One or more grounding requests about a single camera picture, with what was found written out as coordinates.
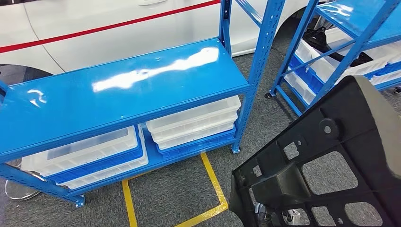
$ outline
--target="black object on shelf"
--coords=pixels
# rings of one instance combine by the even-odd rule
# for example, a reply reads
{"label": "black object on shelf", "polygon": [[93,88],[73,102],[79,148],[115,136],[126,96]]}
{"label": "black object on shelf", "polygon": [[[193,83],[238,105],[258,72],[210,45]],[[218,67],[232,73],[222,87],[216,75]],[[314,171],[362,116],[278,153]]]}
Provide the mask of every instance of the black object on shelf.
{"label": "black object on shelf", "polygon": [[[302,37],[311,47],[317,49],[318,51],[322,53],[326,53],[331,50],[331,47],[327,44],[327,37],[324,31],[326,30],[325,27],[321,27],[319,29],[313,30],[313,29],[307,29],[307,31],[304,33],[304,36]],[[329,54],[329,56],[337,61],[342,61],[344,59],[344,56],[334,52],[332,54]],[[351,64],[351,67],[355,67],[367,62],[373,61],[371,57],[369,57],[366,53],[361,52]]]}

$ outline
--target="shelf board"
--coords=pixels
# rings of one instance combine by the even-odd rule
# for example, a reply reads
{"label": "shelf board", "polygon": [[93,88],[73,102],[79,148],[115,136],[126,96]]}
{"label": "shelf board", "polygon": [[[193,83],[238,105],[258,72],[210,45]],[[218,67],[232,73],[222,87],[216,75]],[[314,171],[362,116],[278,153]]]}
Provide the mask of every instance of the shelf board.
{"label": "shelf board", "polygon": [[[377,14],[384,0],[336,0],[318,5],[316,13],[333,23],[352,38],[357,38]],[[401,40],[401,5],[387,18],[364,49]]]}
{"label": "shelf board", "polygon": [[217,38],[10,86],[0,163],[245,92]]}
{"label": "shelf board", "polygon": [[147,156],[149,159],[149,163],[147,165],[141,166],[139,168],[136,168],[136,169],[133,169],[133,170],[109,177],[109,178],[106,178],[102,181],[98,181],[98,182],[86,185],[84,187],[81,187],[81,188],[77,188],[77,189],[71,191],[70,195],[80,195],[80,194],[83,194],[90,190],[93,190],[93,189],[96,189],[99,187],[103,187],[108,184],[111,184],[111,183],[114,183],[117,181],[121,181],[121,180],[129,178],[129,177],[144,174],[144,173],[150,172],[155,169],[162,168],[169,164],[199,155],[200,153],[203,153],[206,151],[217,149],[219,147],[234,143],[236,141],[236,139],[232,139],[232,140],[228,140],[228,141],[226,140],[226,141],[223,141],[214,146],[199,147],[199,150],[191,152],[191,153],[187,153],[187,154],[183,154],[183,155],[179,155],[179,156],[175,156],[175,157],[170,157],[170,158],[163,158],[163,156],[157,151],[156,143],[153,141],[152,136],[150,135],[150,132],[146,128],[146,125],[141,124],[141,126],[143,129],[143,135],[145,138],[146,152],[147,152]]}

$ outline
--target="shelf caster wheel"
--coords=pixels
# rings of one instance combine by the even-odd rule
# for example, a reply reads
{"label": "shelf caster wheel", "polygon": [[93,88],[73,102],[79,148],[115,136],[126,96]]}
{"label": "shelf caster wheel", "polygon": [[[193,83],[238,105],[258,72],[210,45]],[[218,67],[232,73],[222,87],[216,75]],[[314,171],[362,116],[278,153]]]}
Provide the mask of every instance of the shelf caster wheel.
{"label": "shelf caster wheel", "polygon": [[270,92],[268,92],[268,93],[266,93],[266,94],[264,95],[264,97],[267,98],[267,99],[270,99],[270,98],[272,98],[273,96],[270,94]]}

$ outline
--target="car door handle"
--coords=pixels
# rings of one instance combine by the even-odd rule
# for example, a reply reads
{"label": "car door handle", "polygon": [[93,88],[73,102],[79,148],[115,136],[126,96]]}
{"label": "car door handle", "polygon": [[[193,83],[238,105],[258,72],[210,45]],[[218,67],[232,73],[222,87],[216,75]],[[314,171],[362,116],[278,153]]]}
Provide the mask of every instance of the car door handle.
{"label": "car door handle", "polygon": [[158,4],[167,0],[139,0],[138,5],[140,6],[148,6],[153,4]]}

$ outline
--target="red stripe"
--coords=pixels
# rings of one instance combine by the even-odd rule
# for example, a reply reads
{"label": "red stripe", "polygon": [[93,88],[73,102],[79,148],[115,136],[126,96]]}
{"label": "red stripe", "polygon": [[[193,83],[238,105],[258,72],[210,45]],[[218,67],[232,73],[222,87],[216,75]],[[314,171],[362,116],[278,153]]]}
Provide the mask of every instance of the red stripe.
{"label": "red stripe", "polygon": [[63,40],[63,39],[74,38],[74,37],[81,36],[81,35],[88,35],[88,34],[95,33],[95,32],[101,32],[101,31],[109,30],[109,29],[116,28],[116,27],[121,27],[121,26],[125,26],[125,25],[131,25],[131,24],[135,24],[135,23],[142,22],[142,21],[145,21],[145,20],[151,20],[151,19],[155,19],[155,18],[159,18],[159,17],[164,17],[164,16],[176,14],[176,13],[182,13],[182,12],[185,12],[185,11],[198,9],[198,8],[202,8],[202,7],[205,7],[205,6],[210,6],[210,5],[219,4],[219,3],[220,3],[220,0],[211,0],[211,1],[203,2],[203,3],[192,5],[192,6],[187,6],[187,7],[184,7],[184,8],[174,9],[174,10],[171,10],[171,11],[167,11],[167,12],[163,12],[163,13],[159,13],[159,14],[155,14],[155,15],[151,15],[151,16],[147,16],[147,17],[141,17],[141,18],[134,19],[134,20],[124,21],[124,22],[121,22],[121,23],[113,24],[113,25],[107,25],[107,26],[104,26],[104,27],[97,27],[97,28],[86,30],[86,31],[75,32],[75,33],[71,33],[71,34],[68,34],[68,35],[60,35],[60,36],[56,36],[56,37],[52,37],[52,38],[32,41],[32,42],[23,43],[23,44],[15,44],[15,45],[10,45],[10,46],[3,46],[3,47],[0,47],[0,53],[19,50],[19,49],[32,47],[32,46],[37,46],[37,45],[42,45],[42,44],[48,44],[48,43],[60,41],[60,40]]}

